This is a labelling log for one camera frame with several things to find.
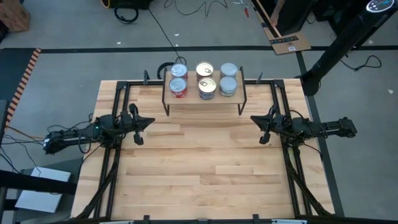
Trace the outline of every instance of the black cable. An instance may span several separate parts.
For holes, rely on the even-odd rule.
[[[1,157],[3,157],[3,159],[11,166],[11,168],[16,171],[18,174],[21,174],[14,166],[11,162],[9,162],[2,154],[0,154]]]
[[[181,15],[183,15],[183,16],[190,16],[190,15],[192,15],[192,14],[198,12],[203,6],[205,6],[205,16],[207,17],[207,16],[209,15],[209,12],[210,12],[210,9],[211,9],[211,5],[212,5],[213,3],[215,3],[215,2],[217,2],[218,4],[224,6],[224,8],[226,8],[226,9],[228,8],[228,5],[227,5],[227,3],[226,3],[225,0],[223,0],[223,1],[224,1],[224,4],[223,4],[222,2],[219,2],[219,1],[212,1],[212,2],[210,3],[210,5],[209,5],[209,8],[207,8],[207,1],[205,1],[202,5],[199,6],[199,8],[198,8],[197,10],[195,10],[195,11],[193,11],[193,12],[191,12],[191,13],[186,14],[186,13],[181,12],[181,11],[178,9],[178,7],[177,7],[177,0],[171,0],[171,3],[170,3],[169,5],[166,6],[166,4],[167,4],[169,1],[170,1],[170,0],[166,0],[166,2],[164,2],[163,7],[168,8],[168,7],[170,7],[170,6],[174,3],[174,6],[175,6],[175,9],[177,10],[177,12],[180,13]]]
[[[0,149],[1,149],[2,153],[7,157],[7,159],[6,158],[4,158],[4,159],[6,159],[8,161],[8,163],[13,166],[14,164],[12,163],[11,158],[7,155],[5,150],[2,147],[0,147]]]
[[[12,128],[12,127],[10,127],[10,126],[6,126],[6,127],[8,127],[9,129],[15,131],[15,132],[18,133],[18,134],[21,134],[21,135],[23,135],[23,136],[26,136],[26,137],[30,138],[31,140],[33,140],[33,141],[35,141],[35,142],[37,142],[37,143],[39,143],[39,144],[42,144],[42,143],[39,142],[39,141],[43,141],[43,140],[36,140],[36,139],[34,139],[32,136],[29,136],[29,135],[23,133],[22,131],[16,130],[15,128]]]
[[[132,19],[126,19],[123,16],[119,16],[118,10],[121,7],[135,10],[136,16]],[[132,3],[129,3],[129,2],[122,2],[122,3],[117,4],[116,7],[113,9],[113,12],[114,12],[114,16],[118,19],[118,21],[123,24],[131,24],[138,19],[138,9],[136,7],[134,7],[134,5]]]
[[[80,171],[81,171],[81,167],[83,166],[83,163],[86,161],[87,158],[89,158],[95,151],[97,151],[97,149],[99,149],[101,147],[101,144],[96,147],[90,154],[88,154],[81,162],[80,167],[79,167],[79,172],[77,173],[78,175],[80,175]]]
[[[87,158],[89,158],[95,151],[97,151],[97,149],[99,149],[101,147],[101,144],[98,146],[98,147],[96,147],[90,154],[88,154],[84,159],[83,159],[83,161],[81,162],[81,164],[83,164],[85,161],[86,161],[86,159]]]
[[[369,62],[369,60],[370,60],[370,58],[372,58],[372,57],[375,58],[377,61],[379,61],[380,65],[378,65],[378,66],[367,65],[368,62]],[[358,70],[360,70],[361,68],[364,68],[364,67],[367,67],[367,68],[381,68],[381,66],[382,66],[382,63],[381,63],[380,59],[379,59],[378,57],[376,57],[375,55],[370,55],[370,56],[368,57],[368,59],[366,60],[365,64],[363,64],[363,65],[361,65],[361,66],[358,66],[358,67],[356,67],[356,68],[353,68],[353,67],[349,66],[347,63],[345,63],[345,62],[342,61],[342,60],[340,60],[340,62],[342,62],[345,66],[347,66],[348,68],[354,70],[355,72],[358,71]]]
[[[51,125],[51,126],[47,127],[47,131],[50,133],[50,128],[54,128],[54,127],[59,127],[59,128],[62,128],[62,129],[64,129],[64,130],[66,130],[66,131],[70,131],[70,130],[72,130],[73,128],[77,128],[77,126],[79,126],[79,125],[81,125],[81,124],[90,123],[91,120],[93,119],[93,117],[92,117],[93,114],[94,114],[94,113],[90,113],[90,114],[88,115],[88,121],[79,122],[79,123],[73,125],[73,126],[70,127],[70,128],[66,128],[66,127],[64,127],[64,126],[62,126],[62,125],[60,125],[60,124],[55,124],[55,125]]]
[[[26,144],[26,143],[35,143],[35,144],[38,144],[38,143],[36,143],[35,141],[16,141],[16,142],[7,142],[7,143],[1,143],[2,145],[9,145],[9,144],[17,144],[17,143],[23,143],[23,144]]]
[[[323,159],[323,155],[322,155],[322,152],[321,151],[319,151],[317,148],[315,148],[315,147],[312,147],[312,146],[309,146],[309,145],[307,145],[307,144],[303,144],[304,146],[307,146],[307,147],[310,147],[311,149],[313,149],[313,150],[315,150],[315,151],[317,151],[318,153],[319,153],[319,155],[321,156],[321,159]]]
[[[314,19],[312,22],[308,21],[308,18],[305,19],[308,24],[313,24],[317,19]]]
[[[28,152],[28,150],[27,150],[27,147],[23,144],[23,143],[20,143],[20,142],[17,142],[12,136],[10,136],[11,138],[12,138],[12,140],[14,140],[16,143],[18,143],[18,144],[20,144],[21,146],[23,146],[24,148],[25,148],[25,152],[26,152],[26,154],[27,154],[27,156],[29,157],[29,159],[33,162],[33,165],[35,166],[35,168],[37,169],[37,171],[39,172],[39,177],[40,177],[40,174],[42,173],[42,171],[40,171],[40,169],[37,167],[37,165],[36,165],[36,162],[33,160],[33,158],[30,156],[30,154],[29,154],[29,152]]]
[[[162,32],[163,32],[164,36],[166,37],[167,41],[168,41],[168,42],[170,43],[170,45],[172,46],[172,48],[173,48],[175,54],[177,54],[177,58],[179,58],[179,59],[180,59],[180,62],[182,63],[182,61],[181,61],[181,58],[182,58],[182,57],[179,56],[177,50],[175,49],[174,45],[173,45],[172,42],[170,41],[169,37],[167,37],[167,34],[164,32],[162,25],[161,25],[161,24],[159,23],[159,21],[155,18],[155,16],[154,16],[154,14],[152,13],[152,11],[151,11],[149,8],[148,8],[148,10],[149,10],[150,14],[152,15],[152,17],[154,18],[154,20],[156,21],[157,25],[159,25],[159,27],[160,27],[160,29],[162,30]]]
[[[80,140],[81,140],[81,137],[83,136],[83,133],[87,130],[87,128],[88,127],[90,127],[91,125],[93,125],[93,123],[90,123],[87,127],[85,127],[82,131],[81,131],[81,133],[79,134],[79,138],[78,138],[78,144],[77,144],[77,146],[79,147],[79,150],[80,150],[80,152],[81,153],[83,153],[83,154],[87,154],[90,150],[91,150],[91,139],[90,139],[90,137],[88,137],[86,134],[84,134],[84,137],[85,138],[87,138],[88,139],[88,150],[87,151],[83,151],[82,149],[81,149],[81,144],[80,144]]]
[[[304,118],[304,116],[302,115],[302,114],[300,114],[300,112],[298,112],[298,111],[295,111],[295,110],[290,110],[290,112],[294,112],[294,113],[297,113],[302,119],[303,119],[303,121],[305,121],[305,118]]]

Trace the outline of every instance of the silver can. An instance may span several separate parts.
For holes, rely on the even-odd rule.
[[[235,95],[238,82],[233,77],[224,77],[220,81],[220,94],[225,97]]]
[[[217,84],[212,78],[202,78],[198,82],[199,95],[203,100],[211,100],[216,95]]]
[[[181,63],[175,63],[170,69],[173,78],[183,78],[188,79],[188,69],[187,66]]]
[[[214,68],[209,62],[200,62],[197,65],[197,81],[201,80],[202,78],[210,78],[213,76]]]
[[[173,78],[169,86],[170,91],[176,98],[183,98],[187,94],[187,82],[183,78]]]
[[[238,68],[233,63],[224,63],[221,66],[221,78],[223,77],[235,77],[238,72]]]

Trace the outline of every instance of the cable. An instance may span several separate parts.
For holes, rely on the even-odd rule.
[[[87,158],[89,158],[95,151],[97,151],[97,149],[99,149],[101,147],[101,144],[98,146],[98,147],[96,147],[90,154],[88,154],[84,159],[83,159],[83,161],[81,162],[81,164],[83,164],[85,161],[86,161],[86,159]]]
[[[83,166],[83,163],[86,161],[87,158],[89,158],[92,154],[94,154],[95,151],[97,151],[97,149],[99,149],[101,147],[101,144],[96,147],[90,154],[88,154],[81,162],[80,167],[79,167],[79,172],[77,173],[78,175],[80,175],[80,171],[81,171],[81,167]]]
[[[1,157],[3,157],[3,159],[11,166],[11,168],[16,171],[18,174],[21,174],[14,166],[11,162],[9,162],[2,154],[0,154]]]
[[[373,57],[373,58],[375,58],[377,61],[379,61],[380,65],[378,65],[378,66],[367,65],[371,57]],[[368,57],[368,59],[366,60],[365,64],[363,64],[363,65],[361,65],[361,66],[358,66],[358,67],[356,67],[356,68],[353,68],[353,67],[349,66],[347,63],[345,63],[345,62],[342,61],[342,60],[340,60],[340,62],[342,62],[345,66],[347,66],[348,68],[354,70],[355,72],[358,71],[358,70],[360,70],[361,68],[364,68],[364,67],[367,67],[367,68],[381,68],[381,66],[382,66],[382,63],[381,63],[380,59],[379,59],[378,57],[376,57],[375,55],[370,55],[370,56]]]
[[[79,122],[79,123],[73,125],[73,126],[70,127],[70,128],[66,128],[66,127],[64,127],[64,126],[62,126],[62,125],[60,125],[60,124],[55,124],[55,125],[51,125],[51,126],[47,127],[47,131],[50,133],[50,128],[54,128],[54,127],[59,127],[59,128],[62,128],[62,129],[64,129],[64,130],[66,130],[66,131],[70,131],[70,130],[72,130],[73,128],[77,128],[77,126],[79,126],[79,125],[81,125],[81,124],[90,123],[91,120],[93,119],[93,117],[92,117],[93,114],[94,114],[94,113],[90,113],[90,114],[88,115],[88,121]]]
[[[33,139],[33,140],[35,140],[35,141],[37,141],[36,139],[38,139],[38,140],[43,140],[43,139],[40,138],[40,137],[29,136],[28,134],[25,134],[25,133],[23,133],[22,131],[20,131],[20,130],[18,130],[18,129],[16,129],[16,128],[13,128],[13,127],[10,127],[10,126],[7,126],[7,125],[6,125],[6,127],[9,128],[9,129],[11,129],[11,130],[13,130],[13,131],[15,131],[16,133],[19,133],[19,134],[21,134],[21,135],[23,135],[23,136],[26,136],[26,137],[28,137],[28,138],[30,138],[30,139]]]
[[[88,137],[86,134],[84,134],[84,137],[87,138],[88,141],[89,141],[89,143],[88,143],[88,150],[87,150],[87,151],[83,151],[83,150],[81,149],[81,144],[80,144],[80,140],[81,140],[81,137],[82,137],[83,133],[84,133],[84,132],[87,130],[87,128],[90,127],[91,125],[93,125],[93,123],[90,123],[90,124],[89,124],[87,127],[85,127],[85,128],[83,129],[83,131],[79,134],[79,138],[78,138],[78,147],[79,147],[80,152],[83,153],[83,154],[87,154],[87,153],[91,150],[91,139],[90,139],[90,137]]]
[[[5,155],[5,157],[7,159],[4,156],[3,156],[3,158],[8,162],[8,164],[10,164],[10,166],[12,167],[12,172],[14,172],[15,168],[14,168],[14,164],[12,163],[11,158],[6,154],[5,150],[2,147],[0,147],[0,149],[2,150],[2,153]]]
[[[40,174],[42,173],[42,171],[40,171],[40,169],[37,167],[37,165],[36,165],[36,162],[33,160],[33,158],[30,156],[30,154],[29,154],[29,152],[28,152],[28,150],[27,150],[27,147],[23,144],[23,143],[20,143],[20,142],[17,142],[12,136],[10,136],[11,138],[12,138],[12,140],[14,140],[15,141],[15,143],[18,143],[18,144],[20,144],[21,146],[23,146],[24,148],[25,148],[25,152],[26,152],[26,154],[27,154],[27,156],[29,157],[29,159],[33,162],[33,165],[35,166],[35,168],[38,170],[38,172],[39,172],[39,177],[40,177]]]
[[[159,25],[159,27],[160,27],[160,29],[162,30],[163,35],[166,37],[167,41],[168,41],[169,44],[172,46],[172,48],[173,48],[175,54],[177,54],[177,58],[175,59],[175,63],[177,63],[177,60],[180,60],[180,63],[186,65],[186,64],[187,64],[187,59],[185,59],[185,57],[182,57],[182,56],[180,56],[180,55],[178,54],[177,49],[175,49],[175,47],[174,47],[174,45],[172,44],[172,42],[170,41],[169,37],[167,37],[166,32],[164,32],[162,25],[161,25],[161,24],[159,23],[159,21],[156,19],[156,17],[155,17],[154,14],[152,13],[152,11],[151,11],[149,8],[148,8],[148,10],[149,10],[150,14],[152,15],[152,17],[154,18],[154,20],[156,21],[157,25]],[[160,67],[157,69],[157,78],[158,78],[159,80],[161,80],[161,79],[162,79],[162,76],[160,75],[160,72],[162,71],[162,69],[165,68],[166,66],[170,66],[170,65],[173,65],[173,64],[174,64],[173,62],[165,62],[165,63],[163,63],[162,65],[160,65]]]
[[[184,59],[184,62],[185,62],[185,63],[183,63],[183,64],[184,64],[184,65],[187,65],[187,59],[185,59],[185,57],[177,57],[177,58],[175,59],[175,62],[165,62],[165,63],[163,63],[162,65],[160,65],[159,68],[157,68],[157,79],[162,80],[163,78],[162,78],[162,76],[160,75],[160,72],[161,72],[165,67],[171,66],[171,65],[174,65],[175,63],[177,63],[177,60],[178,60],[178,59],[180,59],[180,62],[181,62],[181,59]]]
[[[166,4],[167,4],[169,1],[170,1],[170,0],[166,0],[166,2],[164,2],[163,7],[164,7],[164,8],[168,8],[168,7],[170,7],[170,6],[174,3],[174,6],[175,6],[175,9],[177,10],[177,12],[180,13],[181,15],[183,15],[183,16],[190,16],[190,15],[192,15],[192,14],[198,12],[203,6],[205,6],[205,16],[207,17],[207,16],[209,15],[209,12],[210,12],[210,9],[211,9],[211,5],[212,5],[213,3],[215,3],[215,2],[217,2],[218,4],[224,6],[224,8],[226,8],[226,9],[228,8],[228,5],[227,5],[227,3],[226,3],[225,0],[223,0],[223,1],[224,1],[224,4],[223,4],[222,2],[219,2],[219,1],[212,1],[212,2],[210,3],[210,5],[209,5],[209,8],[207,8],[207,1],[205,1],[202,5],[199,6],[199,8],[198,8],[197,10],[195,10],[195,11],[193,11],[193,12],[191,12],[191,13],[186,14],[186,13],[181,12],[181,11],[178,9],[178,7],[177,7],[177,0],[171,0],[171,3],[170,3],[169,5],[166,6]]]
[[[308,18],[305,19],[308,24],[313,24],[317,19],[314,19],[312,22],[308,21]]]
[[[15,140],[18,140],[18,141],[16,141],[16,142],[1,143],[1,144],[2,144],[2,145],[9,145],[9,144],[16,144],[16,143],[23,143],[23,144],[34,143],[34,144],[39,144],[39,143],[37,143],[36,141],[25,141],[25,140],[20,140],[20,139],[15,139]]]
[[[173,48],[175,54],[177,54],[177,58],[179,58],[179,59],[180,59],[180,62],[182,63],[182,61],[181,61],[181,58],[182,58],[182,57],[179,56],[177,50],[175,49],[174,45],[173,45],[172,42],[170,41],[169,37],[167,37],[167,34],[164,32],[162,25],[161,25],[161,24],[159,23],[159,21],[155,18],[154,14],[153,14],[152,11],[150,10],[150,8],[148,8],[148,10],[149,10],[150,14],[152,15],[152,17],[154,18],[154,20],[156,21],[157,25],[159,25],[159,27],[160,27],[160,29],[162,30],[162,32],[163,32],[164,36],[166,37],[167,41],[168,41],[168,42],[170,43],[170,45],[172,46],[172,48]]]
[[[290,110],[290,112],[294,112],[294,113],[297,113],[302,119],[303,119],[303,121],[305,121],[305,118],[304,118],[304,116],[302,115],[302,114],[300,114],[298,111],[295,111],[295,110]]]
[[[307,147],[310,147],[311,149],[313,149],[313,150],[315,150],[315,151],[317,151],[318,153],[319,153],[319,155],[321,156],[321,159],[323,159],[323,155],[322,155],[322,152],[321,151],[319,151],[317,148],[315,148],[315,147],[312,147],[312,146],[309,146],[309,145],[307,145],[307,144],[303,144],[304,146],[307,146]]]
[[[123,7],[123,8],[128,8],[128,9],[133,9],[136,12],[136,16],[132,19],[126,19],[123,16],[119,16],[118,10]],[[132,5],[130,2],[121,2],[113,10],[114,16],[118,19],[119,22],[123,24],[131,24],[132,22],[136,21],[138,19],[138,9]]]

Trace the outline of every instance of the wooden platform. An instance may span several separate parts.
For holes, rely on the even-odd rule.
[[[188,104],[240,104],[244,102],[242,72],[236,73],[236,81],[238,87],[236,88],[235,95],[231,97],[224,97],[220,93],[220,71],[214,71],[212,79],[217,83],[215,96],[211,100],[203,100],[199,96],[199,86],[197,81],[197,73],[193,71],[188,72],[187,80],[187,95],[183,98],[176,98],[170,91],[169,82],[172,79],[171,72],[167,72],[165,76],[165,94],[164,103],[166,105],[188,105]]]
[[[285,85],[290,108],[308,117],[300,80]],[[111,113],[115,87],[116,81],[101,82],[94,116]],[[112,219],[293,218],[280,139],[272,135],[269,144],[260,145],[262,133],[249,119],[268,112],[271,90],[266,85],[246,85],[246,90],[241,116],[236,105],[174,105],[167,117],[161,86],[133,86],[130,103],[156,121],[142,133],[143,146],[134,144],[132,134],[123,141]],[[317,147],[315,140],[307,144]],[[308,188],[333,212],[319,154],[300,149]],[[97,150],[81,168],[73,217],[96,192],[103,153]]]

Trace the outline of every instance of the wooden shelf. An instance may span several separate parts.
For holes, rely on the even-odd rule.
[[[244,83],[242,79],[242,72],[239,70],[236,74],[236,81],[238,81],[238,87],[236,89],[235,95],[231,97],[225,97],[220,94],[220,71],[214,71],[213,77],[214,81],[217,83],[216,95],[211,100],[203,100],[199,96],[199,86],[197,82],[197,73],[188,72],[187,81],[187,95],[183,98],[176,98],[170,91],[170,80],[172,79],[172,74],[170,72],[166,73],[164,79],[164,103],[166,105],[192,105],[192,104],[239,104],[244,103]]]

